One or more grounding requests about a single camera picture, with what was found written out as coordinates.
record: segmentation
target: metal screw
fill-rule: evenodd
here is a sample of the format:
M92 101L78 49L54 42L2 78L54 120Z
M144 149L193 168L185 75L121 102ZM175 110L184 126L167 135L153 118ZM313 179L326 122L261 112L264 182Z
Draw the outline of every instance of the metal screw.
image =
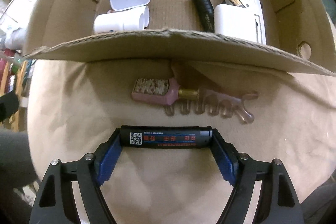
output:
M51 165L57 165L59 163L59 159L53 159L51 161Z
M247 160L249 158L249 155L246 153L240 153L239 156L242 160Z
M281 164L282 164L282 161L279 160L279 159L274 159L274 163L275 163L276 165L281 165Z
M95 157L95 155L93 153L87 153L84 156L84 159L86 160L92 160Z

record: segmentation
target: corrugated cardboard edge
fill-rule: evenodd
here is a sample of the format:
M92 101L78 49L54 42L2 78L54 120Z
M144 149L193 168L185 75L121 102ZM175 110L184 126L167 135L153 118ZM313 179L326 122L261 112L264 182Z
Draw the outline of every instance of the corrugated cardboard edge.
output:
M95 50L94 54L90 55L89 48L99 48L101 51L97 54L98 51ZM126 58L179 58L252 66L262 66L259 64L259 60L267 58L269 68L336 76L336 73L319 65L272 46L251 43L220 34L174 29L92 35L61 43L51 48L43 46L33 50L25 57L77 62ZM294 71L289 69L292 66L296 67Z

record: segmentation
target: pink object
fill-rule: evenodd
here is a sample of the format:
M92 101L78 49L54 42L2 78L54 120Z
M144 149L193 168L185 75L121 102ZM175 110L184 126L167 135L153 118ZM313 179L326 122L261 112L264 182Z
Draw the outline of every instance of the pink object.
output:
M180 85L175 78L169 80L139 78L134 86L132 98L155 105L172 105L179 99Z

